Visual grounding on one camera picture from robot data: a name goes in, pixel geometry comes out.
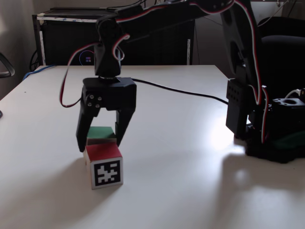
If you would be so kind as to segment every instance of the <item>wall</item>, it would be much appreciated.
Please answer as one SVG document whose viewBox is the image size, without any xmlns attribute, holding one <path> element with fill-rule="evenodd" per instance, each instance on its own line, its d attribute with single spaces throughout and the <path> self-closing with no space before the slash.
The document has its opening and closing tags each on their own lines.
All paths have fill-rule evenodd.
<svg viewBox="0 0 305 229">
<path fill-rule="evenodd" d="M 16 70 L 13 77 L 0 79 L 0 99 L 29 71 L 30 58 L 36 50 L 31 15 L 51 6 L 50 0 L 0 0 L 0 52 Z"/>
</svg>

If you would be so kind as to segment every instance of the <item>black cable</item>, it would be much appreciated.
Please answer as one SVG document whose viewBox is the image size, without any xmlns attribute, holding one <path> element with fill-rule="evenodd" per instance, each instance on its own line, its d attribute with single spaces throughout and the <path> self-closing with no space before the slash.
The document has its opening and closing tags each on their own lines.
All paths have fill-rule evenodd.
<svg viewBox="0 0 305 229">
<path fill-rule="evenodd" d="M 292 12 L 292 10 L 293 10 L 295 4 L 296 4 L 296 0 L 294 1 L 293 5 L 292 5 L 292 7 L 291 7 L 291 9 L 290 9 L 290 11 L 289 11 L 289 13 L 288 13 L 288 16 L 287 16 L 288 18 L 289 18 L 289 16 L 290 16 L 290 14 L 291 14 L 291 12 Z"/>
<path fill-rule="evenodd" d="M 38 61 L 38 57 L 37 57 L 37 59 L 36 59 L 36 61 L 35 61 L 34 70 L 36 70 L 36 69 L 37 69 L 38 65 L 39 65 L 39 61 Z"/>
<path fill-rule="evenodd" d="M 216 22 L 216 21 L 214 21 L 214 20 L 212 20 L 212 19 L 210 19 L 210 18 L 204 17 L 204 19 L 210 20 L 210 21 L 216 23 L 217 25 L 223 26 L 222 24 L 220 24 L 220 23 L 218 23 L 218 22 Z"/>
<path fill-rule="evenodd" d="M 111 6 L 111 7 L 107 7 L 106 10 L 115 9 L 115 8 L 121 8 L 121 7 L 127 7 L 127 6 L 132 6 L 132 5 L 137 4 L 137 3 L 141 4 L 142 1 L 143 0 L 138 0 L 135 3 L 129 4 L 129 5 L 125 5 L 125 6 Z"/>
<path fill-rule="evenodd" d="M 200 65 L 200 56 L 199 56 L 199 47 L 198 47 L 198 36 L 197 36 L 197 29 L 196 29 L 196 20 L 195 20 L 195 34 L 196 34 L 196 43 L 197 43 L 198 65 Z"/>
<path fill-rule="evenodd" d="M 166 89 L 166 90 L 173 91 L 173 92 L 179 92 L 179 93 L 183 93 L 183 94 L 190 94 L 190 95 L 196 95 L 196 96 L 205 97 L 205 98 L 216 99 L 219 102 L 222 102 L 222 103 L 228 105 L 227 101 L 225 101 L 223 99 L 220 99 L 220 98 L 217 98 L 217 97 L 212 96 L 212 95 L 181 91 L 181 90 L 178 90 L 178 89 L 173 89 L 173 88 L 170 88 L 170 87 L 165 87 L 165 86 L 162 86 L 162 85 L 159 85 L 159 84 L 156 84 L 156 83 L 151 83 L 151 82 L 148 82 L 148 81 L 145 81 L 145 80 L 139 80 L 139 79 L 134 79 L 134 78 L 132 78 L 132 80 L 135 81 L 135 82 L 145 83 L 145 84 L 148 84 L 148 85 L 151 85 L 151 86 L 159 87 L 159 88 Z"/>
<path fill-rule="evenodd" d="M 33 53 L 32 57 L 30 58 L 30 67 L 29 67 L 30 72 L 33 71 L 33 70 L 32 70 L 32 66 L 33 66 L 32 62 L 33 62 L 33 59 L 34 59 L 34 56 L 35 56 L 36 53 L 37 53 L 37 50 Z"/>
</svg>

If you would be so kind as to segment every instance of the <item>table surface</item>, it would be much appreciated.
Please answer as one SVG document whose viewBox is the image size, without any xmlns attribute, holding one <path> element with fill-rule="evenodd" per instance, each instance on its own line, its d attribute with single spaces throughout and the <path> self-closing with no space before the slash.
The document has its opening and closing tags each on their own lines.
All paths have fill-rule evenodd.
<svg viewBox="0 0 305 229">
<path fill-rule="evenodd" d="M 79 104 L 63 108 L 65 67 L 31 75 L 0 101 L 1 229 L 303 229 L 305 161 L 244 155 L 226 105 L 138 83 L 120 146 L 122 186 L 91 190 L 75 137 Z M 93 67 L 72 67 L 64 102 Z M 124 66 L 122 77 L 225 99 L 215 66 Z M 92 125 L 114 127 L 101 110 Z"/>
</svg>

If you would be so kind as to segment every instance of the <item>computer case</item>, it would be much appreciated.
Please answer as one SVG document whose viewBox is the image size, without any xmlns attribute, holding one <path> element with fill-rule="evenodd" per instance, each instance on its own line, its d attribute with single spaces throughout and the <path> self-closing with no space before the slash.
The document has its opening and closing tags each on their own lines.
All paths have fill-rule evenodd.
<svg viewBox="0 0 305 229">
<path fill-rule="evenodd" d="M 100 8 L 52 8 L 33 15 L 40 65 L 67 65 L 78 48 L 99 40 L 94 21 L 112 14 Z M 154 32 L 149 37 L 124 43 L 122 65 L 192 64 L 194 21 Z M 79 53 L 72 65 L 93 65 L 93 48 Z"/>
</svg>

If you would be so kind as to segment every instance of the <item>black chair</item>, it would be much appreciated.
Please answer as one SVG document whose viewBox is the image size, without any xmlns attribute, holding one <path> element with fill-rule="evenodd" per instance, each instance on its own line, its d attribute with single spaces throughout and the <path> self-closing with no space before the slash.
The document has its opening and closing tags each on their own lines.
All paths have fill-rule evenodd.
<svg viewBox="0 0 305 229">
<path fill-rule="evenodd" d="M 299 98 L 285 99 L 290 91 L 305 87 L 305 38 L 287 34 L 262 38 L 250 0 L 236 0 L 222 13 L 222 21 L 235 75 L 227 89 L 227 127 L 246 140 L 250 156 L 282 163 L 304 157 L 305 145 L 283 145 L 287 137 L 305 131 L 305 104 Z"/>
<path fill-rule="evenodd" d="M 8 61 L 8 59 L 5 58 L 5 56 L 0 53 L 0 62 L 4 64 L 4 66 L 7 68 L 7 72 L 0 73 L 0 78 L 7 78 L 10 76 L 13 76 L 15 74 L 15 70 L 11 63 Z"/>
<path fill-rule="evenodd" d="M 265 18 L 258 23 L 262 38 L 273 35 L 305 37 L 304 26 L 305 20 L 286 17 Z"/>
</svg>

